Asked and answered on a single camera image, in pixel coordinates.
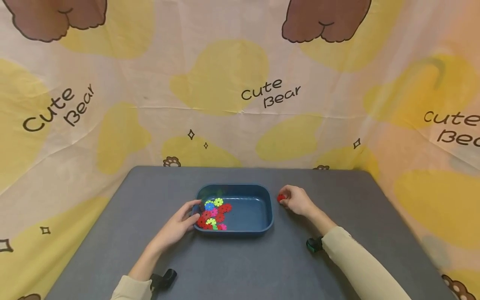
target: yellow spot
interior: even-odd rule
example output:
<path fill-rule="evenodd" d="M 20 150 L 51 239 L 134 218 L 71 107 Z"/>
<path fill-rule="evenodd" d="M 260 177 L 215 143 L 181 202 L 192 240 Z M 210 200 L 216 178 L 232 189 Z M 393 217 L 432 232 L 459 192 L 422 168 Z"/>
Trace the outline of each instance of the yellow spot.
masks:
<path fill-rule="evenodd" d="M 105 24 L 97 28 L 70 28 L 59 43 L 71 51 L 133 59 L 150 47 L 154 32 L 152 0 L 108 1 Z"/>
<path fill-rule="evenodd" d="M 105 197 L 87 200 L 10 240 L 13 252 L 0 255 L 0 283 L 4 287 L 0 288 L 0 299 L 34 293 L 43 299 L 107 203 Z M 51 234 L 42 234 L 41 226 L 49 227 Z"/>
<path fill-rule="evenodd" d="M 329 166 L 330 169 L 368 171 L 375 180 L 378 180 L 380 170 L 373 153 L 367 147 L 360 145 L 356 149 L 352 146 L 333 149 L 322 154 L 315 162 L 318 165 Z"/>
<path fill-rule="evenodd" d="M 241 112 L 254 100 L 242 99 L 242 92 L 255 89 L 257 94 L 267 77 L 268 57 L 259 45 L 247 40 L 220 40 L 200 53 L 189 73 L 173 76 L 170 90 L 193 109 L 228 115 Z"/>
<path fill-rule="evenodd" d="M 137 108 L 119 102 L 102 120 L 96 165 L 105 174 L 115 174 L 129 154 L 144 149 L 150 142 L 150 133 L 138 122 Z"/>
<path fill-rule="evenodd" d="M 446 271 L 445 274 L 453 281 L 460 281 L 468 292 L 480 299 L 480 272 L 468 269 Z"/>
<path fill-rule="evenodd" d="M 480 179 L 443 170 L 414 170 L 395 182 L 395 195 L 431 233 L 458 247 L 480 249 Z"/>
<path fill-rule="evenodd" d="M 284 161 L 310 154 L 317 149 L 315 133 L 320 124 L 320 116 L 287 119 L 260 138 L 255 148 L 257 155 L 266 161 Z"/>
<path fill-rule="evenodd" d="M 48 89 L 21 66 L 0 59 L 0 192 L 14 183 L 33 164 L 50 131 Z M 28 132 L 23 128 L 27 118 Z"/>
<path fill-rule="evenodd" d="M 176 156 L 183 167 L 239 168 L 241 163 L 224 149 L 196 135 L 177 136 L 163 144 L 162 157 Z"/>
<path fill-rule="evenodd" d="M 328 43 L 317 38 L 300 44 L 311 59 L 341 72 L 354 72 L 375 58 L 388 39 L 403 0 L 372 0 L 365 19 L 349 41 Z"/>
<path fill-rule="evenodd" d="M 395 81 L 373 87 L 364 97 L 365 110 L 379 121 L 405 128 L 422 128 L 428 111 L 461 111 L 478 91 L 475 69 L 463 58 L 436 55 L 411 64 Z"/>

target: brown bear illustration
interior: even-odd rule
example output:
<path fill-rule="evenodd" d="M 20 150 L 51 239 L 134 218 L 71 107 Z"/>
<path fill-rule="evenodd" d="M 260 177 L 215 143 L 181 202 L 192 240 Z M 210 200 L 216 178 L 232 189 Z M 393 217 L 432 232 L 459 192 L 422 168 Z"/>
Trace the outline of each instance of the brown bear illustration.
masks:
<path fill-rule="evenodd" d="M 21 297 L 18 300 L 42 300 L 42 298 L 38 294 L 30 294 L 28 296 Z"/>
<path fill-rule="evenodd" d="M 282 36 L 292 43 L 322 37 L 329 43 L 350 40 L 372 0 L 290 0 Z"/>
<path fill-rule="evenodd" d="M 3 0 L 13 25 L 28 39 L 58 41 L 73 28 L 85 30 L 105 23 L 107 0 Z"/>
<path fill-rule="evenodd" d="M 442 275 L 442 279 L 445 281 L 450 290 L 460 300 L 476 300 L 475 296 L 468 292 L 467 287 L 460 281 L 452 280 L 447 275 Z"/>

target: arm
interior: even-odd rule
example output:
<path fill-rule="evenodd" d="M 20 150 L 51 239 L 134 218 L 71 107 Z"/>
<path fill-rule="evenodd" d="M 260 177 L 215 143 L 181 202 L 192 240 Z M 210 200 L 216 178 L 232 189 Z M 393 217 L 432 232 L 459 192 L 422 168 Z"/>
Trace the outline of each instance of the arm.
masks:
<path fill-rule="evenodd" d="M 145 248 L 128 276 L 122 276 L 120 283 L 113 291 L 111 300 L 151 299 L 150 276 L 153 269 L 162 253 L 193 228 L 200 215 L 189 216 L 188 214 L 192 207 L 199 203 L 200 200 L 187 202 L 172 216 Z"/>
<path fill-rule="evenodd" d="M 280 193 L 287 197 L 281 204 L 315 225 L 323 236 L 325 252 L 362 300 L 411 300 L 382 264 L 316 207 L 304 189 L 285 186 Z"/>

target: gray table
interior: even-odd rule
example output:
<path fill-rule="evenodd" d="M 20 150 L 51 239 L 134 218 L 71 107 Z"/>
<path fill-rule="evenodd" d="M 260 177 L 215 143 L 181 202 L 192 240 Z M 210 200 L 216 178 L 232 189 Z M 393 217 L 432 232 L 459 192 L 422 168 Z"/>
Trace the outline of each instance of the gray table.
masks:
<path fill-rule="evenodd" d="M 412 233 L 373 178 L 362 171 L 136 167 L 47 296 L 109 299 L 168 218 L 209 183 L 259 183 L 274 202 L 275 222 L 261 238 L 214 239 L 190 234 L 156 266 L 178 272 L 159 299 L 357 300 L 324 252 L 310 254 L 315 235 L 275 198 L 285 184 L 303 187 L 390 271 L 413 300 L 454 300 Z"/>

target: cute bear backdrop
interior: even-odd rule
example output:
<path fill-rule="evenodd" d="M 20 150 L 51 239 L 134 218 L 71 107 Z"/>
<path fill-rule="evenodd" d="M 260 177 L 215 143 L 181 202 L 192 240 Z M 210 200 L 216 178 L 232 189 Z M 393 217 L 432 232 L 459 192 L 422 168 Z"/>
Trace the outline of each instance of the cute bear backdrop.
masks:
<path fill-rule="evenodd" d="M 44 299 L 136 165 L 367 170 L 479 299 L 478 11 L 3 0 L 0 299 Z"/>

